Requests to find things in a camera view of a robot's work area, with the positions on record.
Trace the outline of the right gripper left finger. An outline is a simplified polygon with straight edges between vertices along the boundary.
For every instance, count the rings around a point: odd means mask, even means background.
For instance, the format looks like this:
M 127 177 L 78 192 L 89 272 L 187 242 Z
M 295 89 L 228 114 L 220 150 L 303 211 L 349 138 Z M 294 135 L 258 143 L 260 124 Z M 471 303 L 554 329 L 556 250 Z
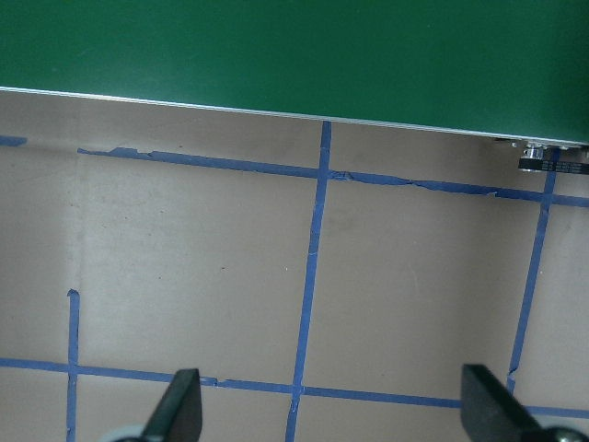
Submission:
M 147 421 L 142 441 L 197 442 L 202 433 L 201 379 L 197 368 L 181 369 Z

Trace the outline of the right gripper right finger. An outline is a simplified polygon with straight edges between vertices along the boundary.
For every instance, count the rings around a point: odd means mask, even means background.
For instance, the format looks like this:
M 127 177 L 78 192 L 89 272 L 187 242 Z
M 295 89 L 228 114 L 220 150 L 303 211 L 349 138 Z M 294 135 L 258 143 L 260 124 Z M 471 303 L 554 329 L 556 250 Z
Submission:
M 484 365 L 461 371 L 460 421 L 470 441 L 551 441 L 551 433 L 511 395 Z

